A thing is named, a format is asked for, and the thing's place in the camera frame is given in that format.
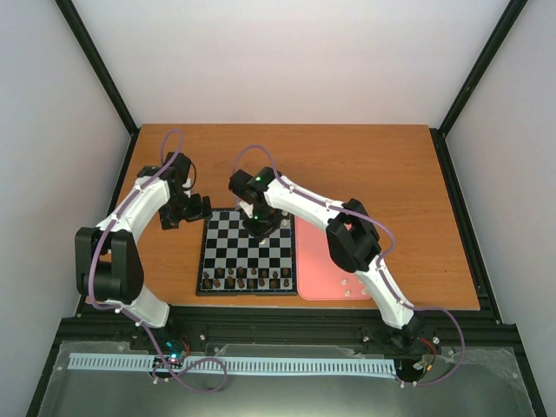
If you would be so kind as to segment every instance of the black frame bar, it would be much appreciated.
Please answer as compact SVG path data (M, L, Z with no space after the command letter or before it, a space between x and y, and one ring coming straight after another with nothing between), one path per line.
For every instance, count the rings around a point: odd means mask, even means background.
M526 3L527 0L509 1L444 121L438 129L430 129L430 133L480 302L480 311L454 312L466 337L466 344L470 347L510 347L516 355L529 398L533 404L533 410L538 416L544 416L546 410L543 407L518 329L515 325L501 323L493 289L446 144L446 137L450 129ZM74 4L71 0L56 0L56 4L66 18L131 136L110 202L109 212L111 212L116 206L122 189L123 179L139 136L139 129ZM425 319L429 331L436 332L441 338L443 346L457 347L459 345L459 336L453 328L453 323L446 316L439 312L426 312ZM183 333L188 335L191 347L195 351L209 352L214 347L221 347L228 343L321 344L352 348L366 354L384 354L386 357L394 359L403 357L393 350L375 345L372 339L368 342L363 341L364 335L370 334L374 328L383 325L377 310L172 307L172 320L174 326L179 327ZM161 331L156 337L163 340L165 334ZM52 367L63 341L130 341L133 348L153 351L153 347L141 328L135 327L131 321L121 317L120 314L96 311L84 303L83 297L75 317L61 321L30 404L28 416L38 415Z

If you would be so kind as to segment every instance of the wooden table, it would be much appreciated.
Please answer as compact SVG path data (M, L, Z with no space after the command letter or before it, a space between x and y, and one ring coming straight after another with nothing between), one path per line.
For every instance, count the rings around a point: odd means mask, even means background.
M165 133L183 129L185 153L198 171L195 192L215 208L232 207L228 180L235 156L251 143L265 145L279 169L301 186L337 200L361 200L368 213L396 235L388 266L417 306L479 309L460 236L427 126L154 125L141 128L120 198L144 165L159 164ZM175 148L177 135L167 144ZM245 155L241 168L254 174L268 161ZM305 301L300 296L195 295L202 222L162 231L158 217L138 248L151 291L175 305L234 307L375 308L373 301ZM389 240L381 233L381 246Z

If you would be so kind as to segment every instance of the wall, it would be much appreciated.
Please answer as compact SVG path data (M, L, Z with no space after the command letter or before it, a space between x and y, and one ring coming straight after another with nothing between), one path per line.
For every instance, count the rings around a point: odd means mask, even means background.
M105 213L129 137L55 3L0 4L0 415L19 416L75 311L73 236Z
M76 0L137 122L438 126L507 0Z
M529 2L448 145L504 321L556 415L556 3Z

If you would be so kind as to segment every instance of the pink tray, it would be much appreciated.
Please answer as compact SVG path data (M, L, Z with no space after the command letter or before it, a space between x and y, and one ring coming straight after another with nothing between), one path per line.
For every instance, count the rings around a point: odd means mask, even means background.
M297 292L305 300L367 300L367 290L355 274L342 271L328 253L326 234L295 218Z

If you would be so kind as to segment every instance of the chessboard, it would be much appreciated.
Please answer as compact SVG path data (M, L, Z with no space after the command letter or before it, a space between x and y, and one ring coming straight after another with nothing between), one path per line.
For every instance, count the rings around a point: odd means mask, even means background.
M294 217L263 242L249 236L245 218L213 208L202 233L197 295L296 295Z

